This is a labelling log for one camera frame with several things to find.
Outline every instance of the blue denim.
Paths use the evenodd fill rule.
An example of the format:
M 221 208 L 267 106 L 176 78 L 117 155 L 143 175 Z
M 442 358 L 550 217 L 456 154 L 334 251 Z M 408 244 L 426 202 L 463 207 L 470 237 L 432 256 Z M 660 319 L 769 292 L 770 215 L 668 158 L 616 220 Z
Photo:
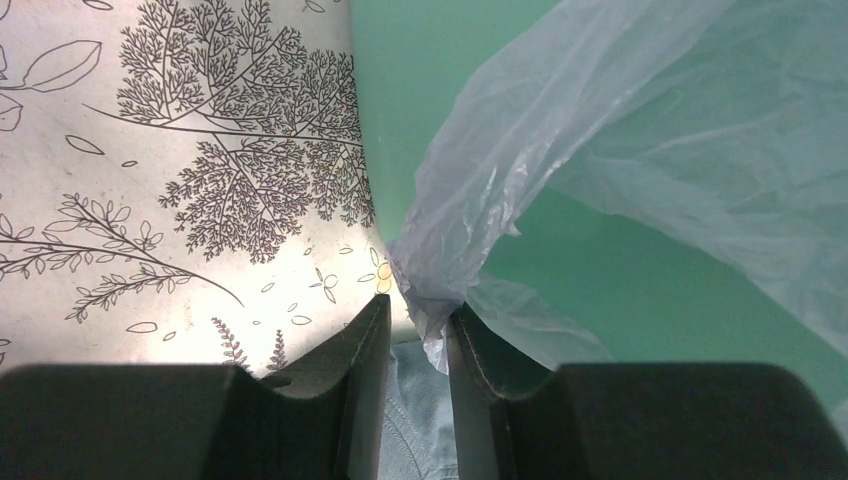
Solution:
M 458 480 L 450 382 L 421 342 L 392 346 L 380 480 Z

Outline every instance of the green surface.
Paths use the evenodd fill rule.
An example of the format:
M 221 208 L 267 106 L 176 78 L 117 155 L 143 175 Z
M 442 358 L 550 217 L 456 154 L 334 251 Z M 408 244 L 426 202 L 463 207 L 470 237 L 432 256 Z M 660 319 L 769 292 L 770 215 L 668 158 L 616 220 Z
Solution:
M 554 0 L 352 2 L 357 87 L 381 234 L 398 236 L 414 173 L 474 70 Z M 621 217 L 545 190 L 485 270 L 536 288 L 622 361 L 764 361 L 827 407 L 848 362 L 740 273 Z

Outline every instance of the green board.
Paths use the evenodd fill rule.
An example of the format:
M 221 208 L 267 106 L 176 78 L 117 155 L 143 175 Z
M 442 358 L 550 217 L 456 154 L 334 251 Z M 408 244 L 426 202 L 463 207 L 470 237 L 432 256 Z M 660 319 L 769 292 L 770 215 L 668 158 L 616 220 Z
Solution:
M 395 239 L 414 173 L 476 68 L 553 0 L 352 2 L 360 114 L 380 232 Z M 656 230 L 547 189 L 485 270 L 535 288 L 621 361 L 783 365 L 827 408 L 848 361 L 739 272 Z

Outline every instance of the translucent plastic bag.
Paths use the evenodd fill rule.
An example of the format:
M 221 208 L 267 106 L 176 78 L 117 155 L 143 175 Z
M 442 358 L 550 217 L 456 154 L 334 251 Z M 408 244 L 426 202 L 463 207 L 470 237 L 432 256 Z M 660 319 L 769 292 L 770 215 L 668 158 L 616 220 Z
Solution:
M 461 302 L 496 312 L 526 298 L 508 282 L 475 291 L 546 184 L 730 263 L 848 355 L 846 21 L 838 1 L 565 0 L 483 65 L 390 246 L 431 362 L 446 370 L 443 327 Z M 536 312 L 500 315 L 536 322 L 504 338 L 542 345 L 540 325 L 569 325 L 588 348 L 575 357 L 608 357 Z M 556 348 L 523 350 L 572 354 Z

